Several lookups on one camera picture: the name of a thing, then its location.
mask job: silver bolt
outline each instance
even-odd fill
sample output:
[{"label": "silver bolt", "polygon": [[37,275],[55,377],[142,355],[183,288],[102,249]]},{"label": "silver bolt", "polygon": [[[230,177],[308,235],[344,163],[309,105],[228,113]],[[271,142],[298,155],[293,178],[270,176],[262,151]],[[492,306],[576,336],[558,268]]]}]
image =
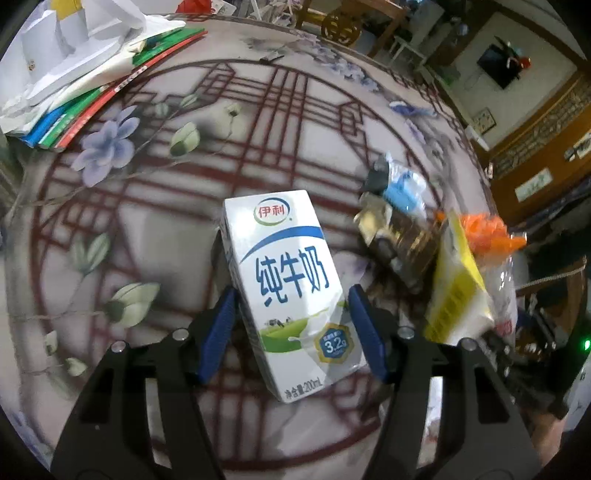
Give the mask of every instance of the silver bolt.
[{"label": "silver bolt", "polygon": [[178,342],[182,342],[189,338],[189,331],[186,328],[179,328],[173,332],[173,338]]},{"label": "silver bolt", "polygon": [[474,350],[476,350],[476,348],[478,348],[478,344],[476,343],[476,341],[468,337],[460,340],[460,345],[464,350],[468,350],[469,352],[473,352]]},{"label": "silver bolt", "polygon": [[113,353],[121,353],[123,350],[125,350],[125,342],[123,340],[117,340],[111,345],[111,351]]},{"label": "silver bolt", "polygon": [[410,327],[400,327],[398,329],[398,336],[405,340],[410,340],[414,338],[414,330]]}]

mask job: white wall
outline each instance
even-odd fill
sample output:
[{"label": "white wall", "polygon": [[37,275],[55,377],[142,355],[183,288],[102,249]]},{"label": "white wall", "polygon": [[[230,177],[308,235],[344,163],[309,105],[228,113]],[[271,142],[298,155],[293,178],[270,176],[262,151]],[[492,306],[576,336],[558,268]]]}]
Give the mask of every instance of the white wall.
[{"label": "white wall", "polygon": [[[514,80],[505,90],[476,63],[491,43],[498,43],[495,35],[520,48],[532,61],[532,67],[521,73],[521,80]],[[523,124],[577,69],[548,42],[499,13],[477,33],[454,65],[461,77],[452,89],[464,108],[474,116],[488,107],[496,120],[496,127],[484,135],[490,147]],[[479,72],[482,75],[474,82]]]},{"label": "white wall", "polygon": [[495,0],[501,5],[511,8],[513,11],[523,15],[544,27],[555,37],[562,40],[581,57],[586,58],[583,50],[574,39],[573,34],[564,24],[559,14],[548,3],[547,0]]}]

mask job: white milk carton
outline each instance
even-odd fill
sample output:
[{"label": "white milk carton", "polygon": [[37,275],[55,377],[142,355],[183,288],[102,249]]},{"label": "white milk carton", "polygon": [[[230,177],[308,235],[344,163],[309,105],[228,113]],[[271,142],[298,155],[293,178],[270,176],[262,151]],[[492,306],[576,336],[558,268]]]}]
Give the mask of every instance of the white milk carton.
[{"label": "white milk carton", "polygon": [[223,210],[232,282],[269,390],[290,403],[365,365],[308,193],[227,199]]}]

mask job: hexagonal badge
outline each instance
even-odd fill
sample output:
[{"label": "hexagonal badge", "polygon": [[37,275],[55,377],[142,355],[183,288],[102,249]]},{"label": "hexagonal badge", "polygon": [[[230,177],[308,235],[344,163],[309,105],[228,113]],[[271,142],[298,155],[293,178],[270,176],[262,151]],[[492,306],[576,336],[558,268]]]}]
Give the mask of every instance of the hexagonal badge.
[{"label": "hexagonal badge", "polygon": [[353,351],[349,327],[327,323],[314,340],[320,361],[326,364],[341,364]]}]

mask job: yellow package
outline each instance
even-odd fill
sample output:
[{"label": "yellow package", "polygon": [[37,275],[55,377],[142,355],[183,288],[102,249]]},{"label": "yellow package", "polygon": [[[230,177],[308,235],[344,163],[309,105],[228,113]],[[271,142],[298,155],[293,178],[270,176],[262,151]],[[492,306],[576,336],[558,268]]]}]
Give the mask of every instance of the yellow package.
[{"label": "yellow package", "polygon": [[460,219],[452,212],[443,226],[425,337],[456,345],[494,327],[489,295]]}]

